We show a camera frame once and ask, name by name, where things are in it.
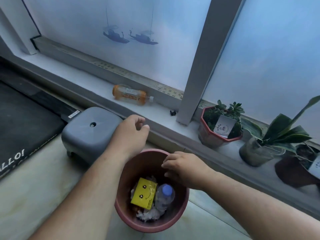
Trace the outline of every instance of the window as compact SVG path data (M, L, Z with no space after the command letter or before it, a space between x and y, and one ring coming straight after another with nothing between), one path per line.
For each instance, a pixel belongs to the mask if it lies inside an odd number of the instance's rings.
M203 99L270 122L320 94L320 0L246 0ZM320 142L320 104L298 120Z
M42 36L184 90L211 0L24 0Z

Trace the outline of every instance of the window sill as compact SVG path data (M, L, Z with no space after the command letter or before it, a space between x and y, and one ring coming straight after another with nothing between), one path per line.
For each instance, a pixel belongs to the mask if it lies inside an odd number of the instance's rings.
M259 168L248 166L238 153L244 141L235 141L216 150L209 149L198 139L199 123L196 121L191 121L188 126L181 125L176 122L175 116L170 116L170 109L157 103L138 106L117 101L112 96L113 84L43 54L30 56L21 51L15 54L10 60L37 83L86 107L101 106L121 117L141 115L150 125L152 133L149 140L154 144L171 152L184 150L195 153L213 169L320 219L318 189L297 190L283 184L274 172L273 166L277 160Z

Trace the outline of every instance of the plastic bottle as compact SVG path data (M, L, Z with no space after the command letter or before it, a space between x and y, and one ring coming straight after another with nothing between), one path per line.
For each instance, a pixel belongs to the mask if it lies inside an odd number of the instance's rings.
M161 185L155 195L154 205L159 211L165 211L174 201L174 189L169 184Z
M112 95L117 100L133 102L138 105L144 105L146 102L153 102L153 96L147 96L146 92L131 89L123 85L115 85L112 89Z

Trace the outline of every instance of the grey stool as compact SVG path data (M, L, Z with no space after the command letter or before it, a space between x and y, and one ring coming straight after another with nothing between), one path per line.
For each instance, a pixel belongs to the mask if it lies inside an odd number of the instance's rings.
M90 165L104 152L122 119L99 107L78 114L63 129L61 138L68 156L75 153Z

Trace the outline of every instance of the blue bottle cap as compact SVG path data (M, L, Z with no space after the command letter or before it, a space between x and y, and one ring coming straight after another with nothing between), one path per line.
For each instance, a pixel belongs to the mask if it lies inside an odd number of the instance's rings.
M172 195L172 187L168 184L165 184L162 188L162 193L165 195L165 196L171 196Z

